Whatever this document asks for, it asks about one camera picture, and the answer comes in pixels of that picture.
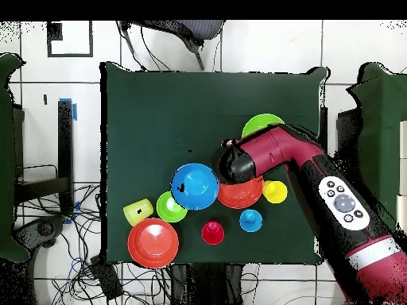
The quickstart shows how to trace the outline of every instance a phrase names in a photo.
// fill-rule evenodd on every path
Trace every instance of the red robot arm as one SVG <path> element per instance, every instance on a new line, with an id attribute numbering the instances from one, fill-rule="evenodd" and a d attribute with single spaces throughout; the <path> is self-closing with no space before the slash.
<path id="1" fill-rule="evenodd" d="M 225 142 L 214 169 L 222 183 L 243 183 L 282 164 L 347 298 L 406 304 L 405 252 L 317 143 L 289 126 L 269 125 Z"/>

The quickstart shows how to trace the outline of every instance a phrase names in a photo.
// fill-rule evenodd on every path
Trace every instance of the lime green bowl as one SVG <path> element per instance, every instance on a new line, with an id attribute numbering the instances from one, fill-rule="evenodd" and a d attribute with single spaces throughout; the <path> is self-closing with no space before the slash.
<path id="1" fill-rule="evenodd" d="M 187 212 L 188 210 L 176 203 L 170 191 L 161 194 L 157 200 L 158 216 L 166 222 L 179 222 L 185 218 Z"/>
<path id="2" fill-rule="evenodd" d="M 281 118 L 274 114 L 258 114 L 251 118 L 242 131 L 242 137 L 265 128 L 268 124 L 285 124 Z"/>

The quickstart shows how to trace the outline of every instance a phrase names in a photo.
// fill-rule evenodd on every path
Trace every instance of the table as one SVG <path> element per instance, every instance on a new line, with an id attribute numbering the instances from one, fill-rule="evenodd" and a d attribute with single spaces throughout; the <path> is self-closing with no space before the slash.
<path id="1" fill-rule="evenodd" d="M 220 141 L 240 137 L 254 115 L 276 114 L 287 124 L 318 133 L 320 88 L 327 69 L 313 68 L 302 75 L 131 72 L 107 62 L 106 74 L 107 260 L 117 262 L 132 261 L 127 251 L 132 227 L 122 208 L 144 198 L 155 206 L 181 165 L 210 165 Z M 251 207 L 263 216 L 258 232 L 244 232 L 238 224 L 241 210 L 216 200 L 173 224 L 180 240 L 173 262 L 319 263 L 314 235 L 285 170 L 263 177 L 284 182 L 289 195 L 278 205 L 261 197 Z M 220 245 L 207 245 L 201 238 L 210 219 L 225 229 Z"/>

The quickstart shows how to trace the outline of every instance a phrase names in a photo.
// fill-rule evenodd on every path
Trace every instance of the large red bowl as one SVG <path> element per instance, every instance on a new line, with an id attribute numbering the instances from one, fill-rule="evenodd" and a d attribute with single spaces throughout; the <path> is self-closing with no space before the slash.
<path id="1" fill-rule="evenodd" d="M 127 240 L 129 254 L 146 268 L 163 268 L 178 252 L 178 235 L 160 218 L 147 218 L 130 231 Z"/>
<path id="2" fill-rule="evenodd" d="M 250 207 L 262 196 L 263 183 L 262 176 L 235 185 L 221 183 L 218 200 L 226 207 L 238 210 Z"/>

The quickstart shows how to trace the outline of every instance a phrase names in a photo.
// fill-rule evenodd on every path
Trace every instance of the bowl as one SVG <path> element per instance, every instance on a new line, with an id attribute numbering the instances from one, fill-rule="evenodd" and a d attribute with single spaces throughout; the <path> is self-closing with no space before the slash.
<path id="1" fill-rule="evenodd" d="M 284 124 L 283 120 L 274 114 L 258 114 L 251 118 L 242 131 L 242 137 L 267 127 L 268 124 Z"/>
<path id="2" fill-rule="evenodd" d="M 178 235 L 160 218 L 147 218 L 130 231 L 127 248 L 134 261 L 146 268 L 164 268 L 178 252 Z"/>
<path id="3" fill-rule="evenodd" d="M 158 216 L 166 222 L 179 222 L 185 218 L 187 212 L 188 210 L 176 203 L 170 191 L 161 194 L 157 200 Z"/>
<path id="4" fill-rule="evenodd" d="M 221 183 L 218 200 L 226 207 L 234 209 L 250 207 L 262 196 L 263 183 L 264 180 L 261 176 L 246 183 L 233 185 Z"/>
<path id="5" fill-rule="evenodd" d="M 219 182 L 215 173 L 203 164 L 186 164 L 171 179 L 171 195 L 187 210 L 209 207 L 218 196 Z"/>

